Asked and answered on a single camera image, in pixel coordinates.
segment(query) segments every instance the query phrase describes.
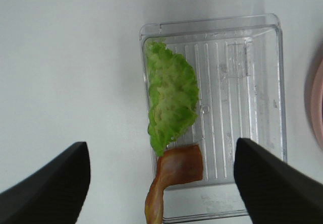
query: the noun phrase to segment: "clear plastic container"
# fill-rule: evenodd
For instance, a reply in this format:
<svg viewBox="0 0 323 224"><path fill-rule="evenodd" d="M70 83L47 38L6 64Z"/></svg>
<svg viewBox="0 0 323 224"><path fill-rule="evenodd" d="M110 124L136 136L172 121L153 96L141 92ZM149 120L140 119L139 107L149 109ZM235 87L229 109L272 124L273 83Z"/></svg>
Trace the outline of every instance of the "clear plastic container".
<svg viewBox="0 0 323 224"><path fill-rule="evenodd" d="M163 41L195 69L200 101L195 124L168 149L197 143L203 180L169 187L164 223L247 215L233 178L235 144L251 138L286 161L282 32L276 15L147 24L145 43ZM152 151L155 173L156 156Z"/></svg>

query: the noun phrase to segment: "bacon strip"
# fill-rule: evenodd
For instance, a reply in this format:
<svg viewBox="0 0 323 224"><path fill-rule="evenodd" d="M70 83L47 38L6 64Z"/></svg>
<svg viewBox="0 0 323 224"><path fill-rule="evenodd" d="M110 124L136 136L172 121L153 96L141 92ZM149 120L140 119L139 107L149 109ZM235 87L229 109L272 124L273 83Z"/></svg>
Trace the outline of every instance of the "bacon strip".
<svg viewBox="0 0 323 224"><path fill-rule="evenodd" d="M202 180L203 162L198 145L174 148L164 153L157 162L157 176L153 180L145 201L147 224L161 224L164 211L164 189Z"/></svg>

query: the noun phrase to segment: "white table surface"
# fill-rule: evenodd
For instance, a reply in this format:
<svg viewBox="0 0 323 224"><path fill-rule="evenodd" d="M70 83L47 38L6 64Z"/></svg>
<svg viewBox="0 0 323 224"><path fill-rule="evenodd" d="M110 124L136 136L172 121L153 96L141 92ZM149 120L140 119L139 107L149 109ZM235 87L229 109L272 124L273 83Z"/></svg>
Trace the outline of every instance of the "white table surface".
<svg viewBox="0 0 323 224"><path fill-rule="evenodd" d="M323 0L0 0L0 192L76 141L92 168L78 219L144 224L152 180L139 47L145 23L275 13L288 163L323 182L305 106L323 56ZM196 223L251 223L249 217Z"/></svg>

